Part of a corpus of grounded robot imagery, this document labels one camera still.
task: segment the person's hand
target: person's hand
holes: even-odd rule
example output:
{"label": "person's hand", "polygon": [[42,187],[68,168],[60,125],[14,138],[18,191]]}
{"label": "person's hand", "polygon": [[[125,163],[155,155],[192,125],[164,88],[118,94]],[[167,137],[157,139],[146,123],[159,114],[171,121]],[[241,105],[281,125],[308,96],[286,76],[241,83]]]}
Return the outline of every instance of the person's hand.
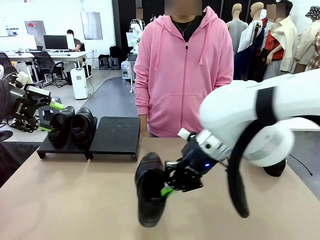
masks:
{"label": "person's hand", "polygon": [[150,135],[149,135],[149,132],[147,129],[141,129],[140,130],[140,139],[141,138],[149,138]]}
{"label": "person's hand", "polygon": [[271,62],[272,62],[272,58],[274,57],[274,55],[273,55],[273,53],[269,53],[269,55],[266,57],[266,64],[267,65],[270,65],[271,64]]}

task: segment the hoodie drawstring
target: hoodie drawstring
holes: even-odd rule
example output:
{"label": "hoodie drawstring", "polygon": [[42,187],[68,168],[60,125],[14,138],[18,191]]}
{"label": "hoodie drawstring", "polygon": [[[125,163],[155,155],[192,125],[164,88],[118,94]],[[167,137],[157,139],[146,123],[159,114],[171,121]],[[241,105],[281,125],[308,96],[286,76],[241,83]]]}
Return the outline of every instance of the hoodie drawstring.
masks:
{"label": "hoodie drawstring", "polygon": [[163,35],[163,32],[164,32],[164,28],[165,28],[165,25],[163,24],[162,28],[161,28],[161,32],[160,32],[158,51],[156,53],[156,61],[155,61],[155,67],[154,67],[155,71],[159,71],[160,50],[161,50],[162,35]]}
{"label": "hoodie drawstring", "polygon": [[202,52],[201,52],[201,57],[200,57],[200,62],[199,65],[203,65],[204,64],[204,54],[205,54],[205,48],[206,48],[206,44],[207,44],[207,39],[208,39],[208,32],[209,32],[209,27],[205,27],[206,28],[206,32],[205,32],[205,39],[204,39],[204,44],[203,44],[203,48],[202,48]]}

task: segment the brown table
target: brown table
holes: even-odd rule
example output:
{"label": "brown table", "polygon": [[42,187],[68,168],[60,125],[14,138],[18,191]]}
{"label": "brown table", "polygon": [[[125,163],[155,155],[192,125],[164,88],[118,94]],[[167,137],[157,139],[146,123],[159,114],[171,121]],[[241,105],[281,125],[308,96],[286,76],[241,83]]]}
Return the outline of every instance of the brown table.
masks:
{"label": "brown table", "polygon": [[[143,139],[150,151],[176,160],[182,139]],[[239,217],[221,165],[204,187],[175,193],[155,228],[137,218],[136,162],[86,162],[34,153],[0,189],[0,240],[316,240],[320,203],[287,167],[280,178],[243,161],[250,217]]]}

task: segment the pink zip-up hoodie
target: pink zip-up hoodie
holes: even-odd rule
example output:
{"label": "pink zip-up hoodie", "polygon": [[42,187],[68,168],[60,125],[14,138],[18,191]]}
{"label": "pink zip-up hoodie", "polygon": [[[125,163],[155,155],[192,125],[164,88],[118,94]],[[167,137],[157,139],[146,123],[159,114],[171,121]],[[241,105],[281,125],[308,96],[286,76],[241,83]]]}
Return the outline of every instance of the pink zip-up hoodie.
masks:
{"label": "pink zip-up hoodie", "polygon": [[134,65],[135,104],[138,115],[148,115],[149,132],[157,137],[176,138],[181,128],[199,133],[201,102],[233,79],[227,25],[209,6],[204,12],[189,42],[167,15],[149,23],[142,33]]}

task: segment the black shoe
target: black shoe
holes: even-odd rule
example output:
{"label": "black shoe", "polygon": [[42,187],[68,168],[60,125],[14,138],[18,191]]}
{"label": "black shoe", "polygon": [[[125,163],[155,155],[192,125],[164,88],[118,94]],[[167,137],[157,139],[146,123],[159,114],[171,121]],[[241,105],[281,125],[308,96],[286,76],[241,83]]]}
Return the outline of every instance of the black shoe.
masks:
{"label": "black shoe", "polygon": [[70,133],[71,119],[75,115],[75,108],[73,106],[67,106],[60,113],[53,115],[50,121],[52,126],[51,132],[48,132],[49,141],[56,147],[63,146]]}
{"label": "black shoe", "polygon": [[265,166],[264,171],[272,177],[280,177],[286,168],[286,160],[282,160],[275,165]]}
{"label": "black shoe", "polygon": [[92,128],[94,127],[94,117],[91,111],[82,107],[74,115],[71,121],[72,139],[76,144],[85,144],[92,140]]}
{"label": "black shoe", "polygon": [[161,197],[165,186],[165,172],[159,156],[147,153],[141,160],[134,176],[138,197],[138,219],[146,228],[155,227],[166,205],[167,197]]}

